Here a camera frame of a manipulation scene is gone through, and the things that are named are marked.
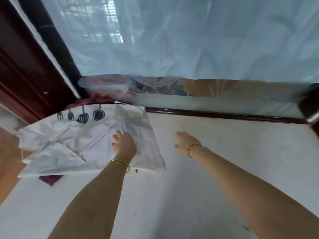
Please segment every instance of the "forearm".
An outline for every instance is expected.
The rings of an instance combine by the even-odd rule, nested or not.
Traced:
[[[259,238],[311,238],[318,233],[318,218],[274,186],[208,148],[194,145],[190,156],[214,177]]]
[[[115,159],[123,160],[120,154]],[[53,229],[53,238],[109,238],[127,167],[112,162],[70,203]]]

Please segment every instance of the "bracelet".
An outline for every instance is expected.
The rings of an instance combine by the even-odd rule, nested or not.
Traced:
[[[201,146],[200,143],[193,143],[193,144],[191,144],[191,145],[189,146],[188,150],[187,150],[187,155],[188,155],[188,156],[189,156],[189,149],[190,149],[190,147],[193,146],[193,145],[200,145],[200,146]]]
[[[113,160],[111,160],[110,162],[114,162],[114,161],[121,162],[121,163],[125,164],[125,165],[129,168],[129,169],[127,169],[127,171],[126,171],[125,173],[127,173],[128,171],[130,171],[130,166],[129,166],[126,162],[124,162],[124,161],[122,161],[122,160],[118,160],[118,159],[113,159]]]

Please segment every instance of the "left arm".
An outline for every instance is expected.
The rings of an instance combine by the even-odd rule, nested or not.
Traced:
[[[136,146],[128,132],[113,135],[114,159],[129,164]],[[49,239],[110,238],[120,201],[126,165],[111,162],[69,204]]]

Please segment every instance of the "right arm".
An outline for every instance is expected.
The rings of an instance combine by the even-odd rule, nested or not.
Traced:
[[[210,173],[260,239],[319,238],[319,218],[291,197],[208,148],[192,145],[201,143],[188,133],[176,132],[175,139],[175,148],[189,152]]]

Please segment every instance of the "utensil print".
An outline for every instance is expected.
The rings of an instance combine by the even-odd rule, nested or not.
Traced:
[[[99,109],[93,112],[94,120],[99,121],[105,117],[105,112],[101,110],[101,104],[99,104]]]
[[[84,106],[82,106],[83,113],[78,116],[77,122],[86,124],[89,120],[89,114],[84,112]]]
[[[63,120],[63,114],[62,114],[62,112],[58,112],[58,113],[57,113],[57,116],[58,116],[58,121],[62,121],[62,120]]]
[[[73,114],[73,112],[71,112],[71,109],[69,109],[69,113],[68,113],[68,119],[69,119],[69,121],[70,120],[73,120],[73,118],[74,118],[74,114]]]

